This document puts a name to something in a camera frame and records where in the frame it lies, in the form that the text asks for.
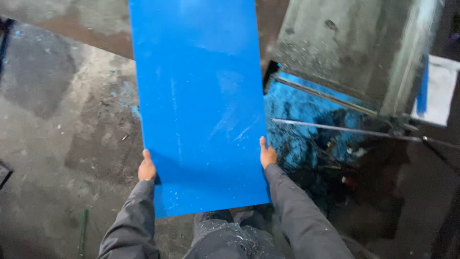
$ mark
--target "hand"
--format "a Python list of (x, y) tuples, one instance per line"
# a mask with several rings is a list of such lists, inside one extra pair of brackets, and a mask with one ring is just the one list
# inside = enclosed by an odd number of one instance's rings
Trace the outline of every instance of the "hand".
[(144, 149), (144, 151), (142, 151), (142, 155), (144, 156), (144, 160), (139, 166), (139, 171), (138, 171), (139, 181), (155, 179), (156, 168), (152, 162), (152, 158), (150, 157), (149, 150)]
[(260, 137), (260, 163), (262, 167), (265, 169), (269, 164), (275, 163), (276, 164), (276, 151), (272, 146), (267, 146), (267, 140), (264, 136)]

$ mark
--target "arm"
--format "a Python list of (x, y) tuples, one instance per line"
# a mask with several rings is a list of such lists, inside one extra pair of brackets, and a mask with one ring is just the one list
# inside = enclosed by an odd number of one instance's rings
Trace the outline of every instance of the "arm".
[(156, 170), (150, 153), (143, 152), (139, 167), (140, 182), (134, 187), (115, 223), (109, 228), (99, 248), (99, 259), (159, 258), (153, 243), (155, 211), (153, 191)]
[(272, 147), (265, 148), (261, 138), (260, 159), (270, 195), (281, 227), (291, 243), (294, 256), (300, 258), (353, 258), (332, 224), (310, 197), (276, 164)]

